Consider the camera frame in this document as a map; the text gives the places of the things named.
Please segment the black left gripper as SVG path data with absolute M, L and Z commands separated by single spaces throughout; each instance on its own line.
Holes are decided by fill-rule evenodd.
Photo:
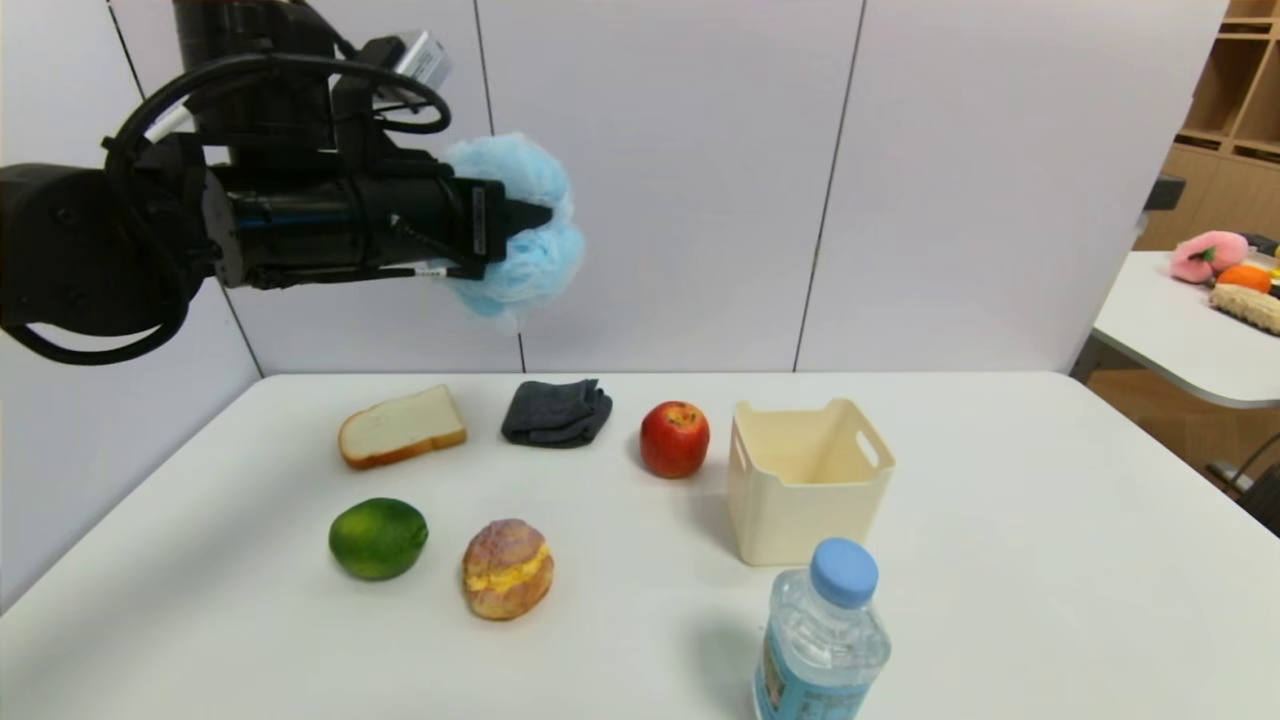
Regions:
M 518 234 L 554 219 L 554 209 L 506 199 L 495 181 L 458 177 L 449 167 L 381 167 L 348 172 L 361 240 L 356 277 L 406 278 L 443 260 L 444 275 L 479 281 Z M 500 242 L 495 211 L 502 206 Z

